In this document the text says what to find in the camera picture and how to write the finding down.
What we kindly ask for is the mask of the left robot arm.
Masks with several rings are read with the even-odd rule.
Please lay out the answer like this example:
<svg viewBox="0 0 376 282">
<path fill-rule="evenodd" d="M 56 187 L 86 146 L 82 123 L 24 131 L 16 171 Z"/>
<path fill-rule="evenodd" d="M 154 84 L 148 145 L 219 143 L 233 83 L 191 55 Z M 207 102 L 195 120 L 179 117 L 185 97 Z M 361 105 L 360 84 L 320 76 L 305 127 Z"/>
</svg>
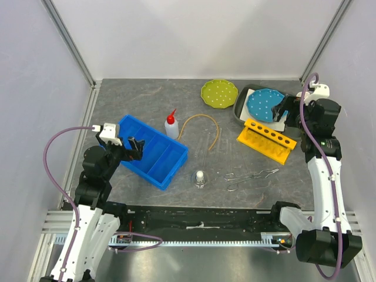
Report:
<svg viewBox="0 0 376 282">
<path fill-rule="evenodd" d="M 69 200 L 73 217 L 68 236 L 53 270 L 41 281 L 94 281 L 110 238 L 129 224 L 126 205 L 108 202 L 110 179 L 120 163 L 142 159 L 145 141 L 129 137 L 128 142 L 127 149 L 123 143 L 100 140 L 84 152 L 75 197 Z"/>
</svg>

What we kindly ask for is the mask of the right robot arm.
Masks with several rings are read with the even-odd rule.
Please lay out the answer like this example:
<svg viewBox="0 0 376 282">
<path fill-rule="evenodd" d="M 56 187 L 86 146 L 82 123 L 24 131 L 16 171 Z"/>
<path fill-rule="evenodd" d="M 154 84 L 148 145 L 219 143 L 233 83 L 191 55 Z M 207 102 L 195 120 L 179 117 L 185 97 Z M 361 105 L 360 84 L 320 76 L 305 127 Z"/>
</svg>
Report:
<svg viewBox="0 0 376 282">
<path fill-rule="evenodd" d="M 301 104 L 300 98 L 286 96 L 272 108 L 273 119 L 287 114 L 285 124 L 301 132 L 314 193 L 314 215 L 308 220 L 291 203 L 278 202 L 269 216 L 275 231 L 288 228 L 296 240 L 299 261 L 344 268 L 362 249 L 362 239 L 353 234 L 347 219 L 341 191 L 341 146 L 333 135 L 341 106 L 330 99 Z"/>
</svg>

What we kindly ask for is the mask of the tan rubber tube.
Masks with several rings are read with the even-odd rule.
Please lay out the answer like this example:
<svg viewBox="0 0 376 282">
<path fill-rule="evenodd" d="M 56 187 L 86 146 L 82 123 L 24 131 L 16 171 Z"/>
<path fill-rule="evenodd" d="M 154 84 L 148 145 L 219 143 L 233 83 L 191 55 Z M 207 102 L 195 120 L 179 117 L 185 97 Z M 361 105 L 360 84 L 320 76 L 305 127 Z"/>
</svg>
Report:
<svg viewBox="0 0 376 282">
<path fill-rule="evenodd" d="M 204 118 L 208 118 L 208 119 L 210 119 L 210 120 L 214 123 L 214 125 L 215 125 L 215 127 L 216 127 L 216 136 L 215 136 L 215 138 L 214 138 L 214 141 L 213 141 L 213 143 L 212 143 L 212 144 L 208 147 L 208 149 L 207 149 L 207 151 L 211 151 L 212 148 L 215 146 L 215 144 L 217 143 L 217 141 L 218 141 L 218 139 L 219 139 L 219 135 L 220 135 L 220 127 L 219 127 L 219 124 L 217 123 L 217 121 L 216 121 L 213 117 L 211 117 L 210 115 L 206 115 L 206 114 L 199 113 L 199 114 L 192 115 L 192 116 L 188 117 L 188 118 L 185 120 L 185 122 L 184 122 L 184 124 L 183 124 L 183 126 L 182 126 L 182 128 L 181 128 L 181 130 L 180 130 L 180 132 L 179 132 L 179 135 L 178 135 L 178 137 L 177 137 L 177 140 L 180 141 L 180 139 L 181 139 L 181 137 L 182 137 L 182 134 L 183 134 L 183 132 L 184 132 L 184 129 L 185 129 L 186 125 L 188 124 L 188 122 L 191 121 L 191 120 L 194 119 L 194 118 L 197 118 L 197 117 L 198 117 L 198 118 L 199 118 L 199 117 L 204 117 Z"/>
</svg>

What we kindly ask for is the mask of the squeeze bottle red cap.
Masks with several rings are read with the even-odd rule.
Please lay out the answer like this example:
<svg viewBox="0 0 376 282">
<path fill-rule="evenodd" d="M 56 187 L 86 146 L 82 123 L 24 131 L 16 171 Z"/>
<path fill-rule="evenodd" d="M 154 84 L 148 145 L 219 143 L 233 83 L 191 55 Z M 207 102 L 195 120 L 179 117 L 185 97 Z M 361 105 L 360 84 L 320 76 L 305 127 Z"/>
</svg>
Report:
<svg viewBox="0 0 376 282">
<path fill-rule="evenodd" d="M 179 124 L 174 117 L 175 112 L 176 109 L 174 109 L 173 112 L 167 116 L 166 121 L 164 123 L 166 135 L 172 139 L 177 139 L 179 136 Z"/>
</svg>

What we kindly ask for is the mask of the metal crucible tongs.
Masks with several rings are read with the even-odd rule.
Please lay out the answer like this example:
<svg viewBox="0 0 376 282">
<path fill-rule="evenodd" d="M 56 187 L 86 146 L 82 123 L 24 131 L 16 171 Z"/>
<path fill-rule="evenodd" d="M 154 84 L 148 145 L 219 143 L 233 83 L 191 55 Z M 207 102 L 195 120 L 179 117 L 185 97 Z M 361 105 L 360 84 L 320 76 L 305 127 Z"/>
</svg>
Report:
<svg viewBox="0 0 376 282">
<path fill-rule="evenodd" d="M 224 180 L 230 183 L 226 189 L 228 192 L 233 192 L 238 189 L 240 183 L 246 182 L 251 179 L 265 179 L 268 178 L 270 175 L 277 173 L 279 170 L 280 169 L 267 169 L 262 170 L 258 173 L 253 173 L 250 175 L 240 177 L 235 177 L 234 173 L 229 173 L 224 176 Z"/>
</svg>

